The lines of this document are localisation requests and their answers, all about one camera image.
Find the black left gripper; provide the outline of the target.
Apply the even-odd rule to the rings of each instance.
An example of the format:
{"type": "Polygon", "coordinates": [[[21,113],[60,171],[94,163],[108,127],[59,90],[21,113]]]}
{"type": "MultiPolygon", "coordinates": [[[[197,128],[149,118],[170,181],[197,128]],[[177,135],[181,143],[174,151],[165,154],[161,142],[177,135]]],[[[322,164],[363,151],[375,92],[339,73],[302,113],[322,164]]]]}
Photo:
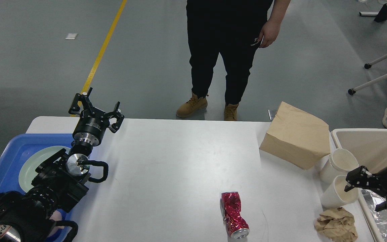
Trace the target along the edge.
{"type": "Polygon", "coordinates": [[[80,117],[73,132],[74,140],[85,141],[96,147],[101,144],[107,128],[112,133],[120,129],[125,116],[120,112],[120,102],[117,102],[113,111],[105,112],[101,118],[97,118],[98,111],[89,99],[92,90],[90,87],[87,92],[74,95],[69,115],[80,117]]]}

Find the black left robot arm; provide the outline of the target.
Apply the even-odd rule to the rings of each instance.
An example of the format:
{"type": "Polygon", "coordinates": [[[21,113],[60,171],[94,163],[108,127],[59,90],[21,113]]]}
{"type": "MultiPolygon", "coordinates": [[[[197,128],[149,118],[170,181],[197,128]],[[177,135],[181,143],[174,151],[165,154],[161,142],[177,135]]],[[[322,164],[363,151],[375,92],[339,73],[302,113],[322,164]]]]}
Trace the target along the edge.
{"type": "Polygon", "coordinates": [[[79,116],[71,149],[60,149],[41,162],[35,169],[32,188],[25,194],[0,193],[0,242],[44,242],[57,227],[70,228],[65,242],[77,235],[76,222],[56,221],[51,216],[58,209],[69,213],[88,192],[86,182],[106,181],[109,165],[89,156],[101,144],[106,130],[116,133],[124,120],[120,102],[113,111],[105,112],[93,106],[91,92],[92,88],[75,94],[69,109],[69,114],[79,116]]]}

